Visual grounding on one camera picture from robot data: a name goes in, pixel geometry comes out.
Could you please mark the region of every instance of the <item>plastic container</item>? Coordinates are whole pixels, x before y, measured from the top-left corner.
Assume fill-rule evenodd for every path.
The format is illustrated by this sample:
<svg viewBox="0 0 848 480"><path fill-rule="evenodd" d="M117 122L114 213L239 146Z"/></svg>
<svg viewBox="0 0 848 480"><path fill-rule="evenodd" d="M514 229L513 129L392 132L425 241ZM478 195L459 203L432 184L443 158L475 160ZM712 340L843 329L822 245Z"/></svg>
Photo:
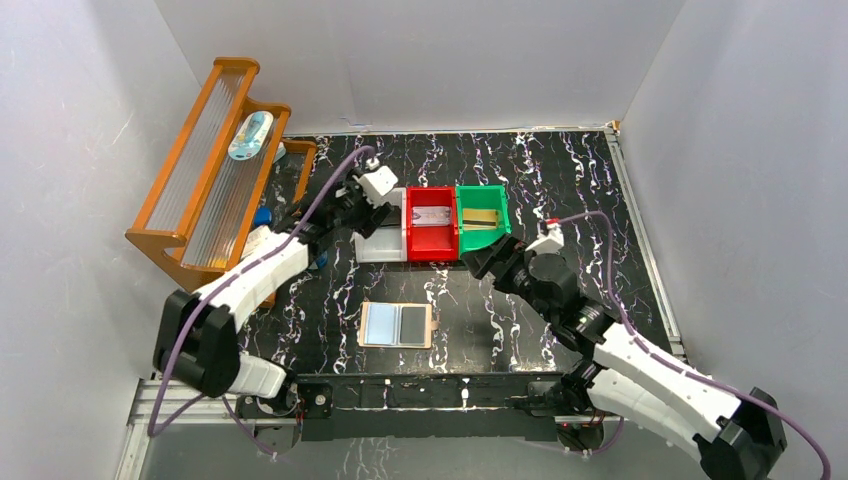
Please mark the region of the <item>plastic container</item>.
<svg viewBox="0 0 848 480"><path fill-rule="evenodd" d="M407 259L410 262L452 262L459 259L456 190L453 187L409 187L406 189L406 205ZM451 224L413 226L414 207L450 207Z"/></svg>
<svg viewBox="0 0 848 480"><path fill-rule="evenodd" d="M498 226L493 230L463 228L462 209L478 208L498 212ZM503 185L456 187L456 212L459 218L459 254L479 250L494 243L501 235L511 233Z"/></svg>
<svg viewBox="0 0 848 480"><path fill-rule="evenodd" d="M387 202L400 207L400 227L380 227L364 238L353 234L356 261L359 263L406 261L406 189L395 188L385 196Z"/></svg>

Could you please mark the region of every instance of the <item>corrugated clear panel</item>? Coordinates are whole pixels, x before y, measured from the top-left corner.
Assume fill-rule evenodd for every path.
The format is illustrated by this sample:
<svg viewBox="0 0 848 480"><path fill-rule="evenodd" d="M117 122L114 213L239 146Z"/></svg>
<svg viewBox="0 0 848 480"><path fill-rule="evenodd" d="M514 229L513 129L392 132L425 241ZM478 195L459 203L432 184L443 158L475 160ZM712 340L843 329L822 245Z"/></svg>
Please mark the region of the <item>corrugated clear panel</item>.
<svg viewBox="0 0 848 480"><path fill-rule="evenodd" d="M271 125L271 132L277 121ZM225 268L233 253L236 237L245 216L252 218L247 205L256 183L269 142L251 160L236 161L225 157L218 177L209 192L206 205L189 239L183 256L184 265Z"/></svg>
<svg viewBox="0 0 848 480"><path fill-rule="evenodd" d="M218 78L147 221L148 230L176 231L243 79L242 72L227 71Z"/></svg>

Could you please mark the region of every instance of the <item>wooden rack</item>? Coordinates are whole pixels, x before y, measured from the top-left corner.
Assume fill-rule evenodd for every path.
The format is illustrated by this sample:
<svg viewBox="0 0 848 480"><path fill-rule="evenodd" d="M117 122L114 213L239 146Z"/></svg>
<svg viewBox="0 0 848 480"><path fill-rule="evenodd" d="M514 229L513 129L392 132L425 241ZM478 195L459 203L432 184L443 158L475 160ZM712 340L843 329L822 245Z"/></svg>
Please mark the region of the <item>wooden rack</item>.
<svg viewBox="0 0 848 480"><path fill-rule="evenodd" d="M253 216L271 172L291 108L248 97L259 64L217 58L141 211L126 237L182 288L194 291L241 260ZM227 147L256 111L274 116L271 139L251 160L234 161ZM286 156L303 155L291 201L306 190L317 148L282 140Z"/></svg>

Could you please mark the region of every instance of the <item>gray floor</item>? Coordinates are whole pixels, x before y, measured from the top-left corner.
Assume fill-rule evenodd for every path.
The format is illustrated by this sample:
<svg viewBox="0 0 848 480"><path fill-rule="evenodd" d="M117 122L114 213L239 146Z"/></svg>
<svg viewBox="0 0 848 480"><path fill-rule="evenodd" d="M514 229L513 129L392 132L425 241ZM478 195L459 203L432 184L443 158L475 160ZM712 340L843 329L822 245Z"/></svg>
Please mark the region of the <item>gray floor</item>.
<svg viewBox="0 0 848 480"><path fill-rule="evenodd" d="M263 432L278 446L290 429ZM174 425L151 442L141 476L152 479L699 479L700 467L629 424L610 451L584 461L558 444L517 438L361 438L297 444L277 462L258 456L235 425Z"/></svg>

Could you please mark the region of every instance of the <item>table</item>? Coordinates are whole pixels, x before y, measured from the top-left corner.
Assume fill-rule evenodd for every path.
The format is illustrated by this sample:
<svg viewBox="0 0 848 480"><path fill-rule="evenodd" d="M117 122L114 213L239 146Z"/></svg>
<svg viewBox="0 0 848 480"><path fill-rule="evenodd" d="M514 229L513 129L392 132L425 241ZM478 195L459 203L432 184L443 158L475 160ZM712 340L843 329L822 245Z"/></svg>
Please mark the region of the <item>table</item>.
<svg viewBox="0 0 848 480"><path fill-rule="evenodd" d="M540 221L602 210L616 230L615 284L639 331L669 350L648 270L603 131L399 134L310 138L318 145L313 175L326 174L353 149L376 147L398 186L506 187L513 235L532 241ZM279 222L295 182L276 165L264 204ZM309 188L320 188L310 184ZM601 224L564 228L562 255L584 291L603 299L608 259ZM327 266L277 292L275 306L246 324L241 344L298 373L444 374L568 371L577 358L515 296L478 281L459 264L357 264L350 231L336 235ZM430 303L440 322L430 350L360 348L363 301Z"/></svg>

